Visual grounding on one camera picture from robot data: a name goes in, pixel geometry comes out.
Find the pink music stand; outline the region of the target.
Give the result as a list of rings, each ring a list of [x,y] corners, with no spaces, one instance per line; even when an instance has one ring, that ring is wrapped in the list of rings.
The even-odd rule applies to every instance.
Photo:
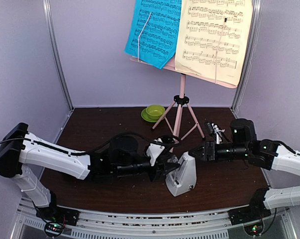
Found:
[[[173,71],[173,72],[178,72],[180,73],[180,93],[178,95],[175,95],[173,98],[172,103],[168,106],[168,108],[166,109],[166,111],[163,113],[163,115],[155,122],[155,124],[151,127],[151,130],[153,131],[162,120],[165,120],[165,122],[168,125],[169,130],[171,131],[171,133],[174,136],[179,136],[180,134],[180,128],[181,128],[181,122],[182,122],[182,113],[183,113],[183,107],[186,106],[187,109],[189,110],[193,120],[194,120],[194,126],[184,135],[181,137],[182,140],[184,140],[194,129],[198,129],[200,136],[202,137],[202,139],[205,138],[205,135],[203,133],[203,130],[200,126],[200,123],[190,105],[190,99],[186,96],[185,94],[185,89],[186,89],[186,76],[191,76],[191,77],[195,77],[198,78],[200,80],[204,80],[204,81],[208,81],[226,88],[230,88],[230,89],[235,89],[237,88],[237,86],[230,84],[230,83],[226,83],[226,82],[222,82],[219,80],[211,80],[208,78],[204,78],[198,75],[195,75],[193,73],[181,73],[180,71],[176,70],[175,68],[175,62],[174,62],[174,57],[163,67],[163,69],[169,70],[169,71]],[[171,127],[169,120],[166,118],[167,113],[172,109],[172,107],[177,104],[177,113],[176,113],[176,117],[175,117],[175,123],[174,123],[174,128]]]

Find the yellow sheet music page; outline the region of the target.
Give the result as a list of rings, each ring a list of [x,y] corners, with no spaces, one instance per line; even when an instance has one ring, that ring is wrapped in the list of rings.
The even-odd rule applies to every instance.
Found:
[[[182,1],[176,71],[236,88],[252,15],[250,0]]]

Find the blue sheet music page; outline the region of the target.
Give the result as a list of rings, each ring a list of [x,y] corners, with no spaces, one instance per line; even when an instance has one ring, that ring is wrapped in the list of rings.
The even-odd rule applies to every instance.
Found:
[[[162,69],[176,53],[182,2],[137,0],[124,52]]]

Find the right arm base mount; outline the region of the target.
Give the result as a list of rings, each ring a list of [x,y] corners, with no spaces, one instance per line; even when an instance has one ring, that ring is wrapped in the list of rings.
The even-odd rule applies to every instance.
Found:
[[[250,237],[259,237],[265,231],[264,218],[271,215],[271,211],[267,209],[259,209],[257,207],[246,206],[228,211],[231,225],[242,225],[244,232]]]

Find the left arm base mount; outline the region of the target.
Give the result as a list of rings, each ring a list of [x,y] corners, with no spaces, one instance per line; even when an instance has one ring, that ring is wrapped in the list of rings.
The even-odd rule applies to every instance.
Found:
[[[44,232],[49,238],[60,236],[66,229],[66,225],[76,226],[80,212],[73,209],[57,207],[38,208],[35,207],[36,216],[44,222]]]

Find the white metronome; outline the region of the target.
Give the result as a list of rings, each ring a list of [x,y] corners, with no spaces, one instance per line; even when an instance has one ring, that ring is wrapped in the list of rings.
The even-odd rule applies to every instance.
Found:
[[[180,165],[166,176],[165,183],[170,193],[177,197],[194,189],[197,182],[195,158],[190,156],[189,152],[185,152],[180,159],[173,155],[168,162]]]

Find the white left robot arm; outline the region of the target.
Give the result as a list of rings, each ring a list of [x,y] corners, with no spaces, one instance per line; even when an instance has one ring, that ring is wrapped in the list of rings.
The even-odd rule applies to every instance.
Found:
[[[15,181],[35,207],[51,221],[62,217],[56,196],[45,188],[29,168],[38,165],[91,182],[107,182],[126,176],[148,174],[156,181],[179,164],[170,160],[170,149],[181,144],[174,135],[148,140],[143,154],[138,154],[138,133],[124,132],[88,151],[78,151],[49,143],[28,131],[28,125],[17,124],[0,141],[0,176]]]

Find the clear metronome front cover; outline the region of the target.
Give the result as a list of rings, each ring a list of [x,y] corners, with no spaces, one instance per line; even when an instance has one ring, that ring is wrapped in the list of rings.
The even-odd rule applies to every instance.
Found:
[[[169,178],[171,181],[176,181],[176,172],[180,168],[181,164],[179,163],[179,159],[176,155],[172,155],[172,157],[168,160],[169,163]]]

